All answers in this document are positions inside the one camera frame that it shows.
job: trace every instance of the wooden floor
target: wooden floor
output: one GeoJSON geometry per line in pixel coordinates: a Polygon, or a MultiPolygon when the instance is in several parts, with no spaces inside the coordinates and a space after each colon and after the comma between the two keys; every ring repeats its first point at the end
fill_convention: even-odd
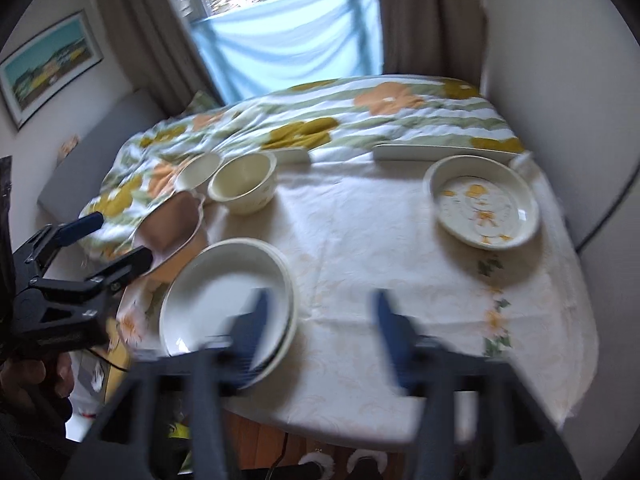
{"type": "MultiPolygon", "coordinates": [[[[226,414],[226,426],[236,449],[240,469],[271,467],[282,453],[285,434],[277,428],[258,424],[233,413],[226,414]]],[[[347,459],[353,453],[353,449],[329,446],[298,435],[289,434],[287,450],[280,465],[297,464],[303,455],[315,450],[320,450],[334,457],[335,474],[333,479],[344,480],[347,475],[347,459]]],[[[403,463],[403,454],[389,453],[388,465],[383,474],[384,479],[400,480],[403,463]]]]}

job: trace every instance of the picture frame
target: picture frame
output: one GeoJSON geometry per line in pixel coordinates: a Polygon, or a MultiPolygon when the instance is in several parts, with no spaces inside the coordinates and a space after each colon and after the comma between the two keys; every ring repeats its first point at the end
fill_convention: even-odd
{"type": "Polygon", "coordinates": [[[0,62],[0,90],[18,130],[55,94],[100,63],[83,10],[38,33],[0,62]]]}

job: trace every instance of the white fluffy slipper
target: white fluffy slipper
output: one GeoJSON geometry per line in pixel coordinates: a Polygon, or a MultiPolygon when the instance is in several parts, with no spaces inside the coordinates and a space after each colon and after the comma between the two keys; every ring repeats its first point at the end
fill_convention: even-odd
{"type": "Polygon", "coordinates": [[[357,449],[347,460],[347,473],[351,473],[361,458],[372,458],[378,464],[378,472],[382,475],[386,469],[386,453],[370,449],[357,449]]]}
{"type": "Polygon", "coordinates": [[[307,464],[309,462],[315,462],[322,469],[322,476],[320,477],[320,480],[329,480],[329,478],[334,475],[334,459],[330,455],[327,455],[326,453],[320,453],[319,451],[307,453],[300,459],[298,465],[307,464]]]}

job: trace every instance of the blanket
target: blanket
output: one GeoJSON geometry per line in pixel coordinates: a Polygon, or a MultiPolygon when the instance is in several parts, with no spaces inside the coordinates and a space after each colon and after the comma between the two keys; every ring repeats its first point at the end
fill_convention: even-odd
{"type": "Polygon", "coordinates": [[[523,151],[491,103],[460,80],[384,75],[303,84],[162,121],[132,136],[100,195],[81,212],[99,211],[105,218],[82,245],[101,260],[129,251],[137,225],[171,196],[184,165],[203,153],[216,150],[228,160],[303,146],[312,161],[335,162],[365,155],[383,142],[523,151]]]}

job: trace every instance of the table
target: table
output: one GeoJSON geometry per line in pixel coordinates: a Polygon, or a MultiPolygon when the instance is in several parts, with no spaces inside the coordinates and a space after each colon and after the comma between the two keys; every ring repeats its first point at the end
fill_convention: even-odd
{"type": "MultiPolygon", "coordinates": [[[[542,172],[526,178],[540,233],[491,253],[446,234],[422,192],[428,162],[340,162],[279,169],[274,200],[249,217],[206,209],[210,243],[255,237],[287,257],[300,323],[280,366],[228,408],[316,440],[394,449],[412,439],[421,401],[392,381],[372,293],[472,354],[509,358],[558,425],[593,379],[597,336],[558,204],[542,172]]],[[[456,432],[470,436],[473,394],[458,394],[456,432]]]]}

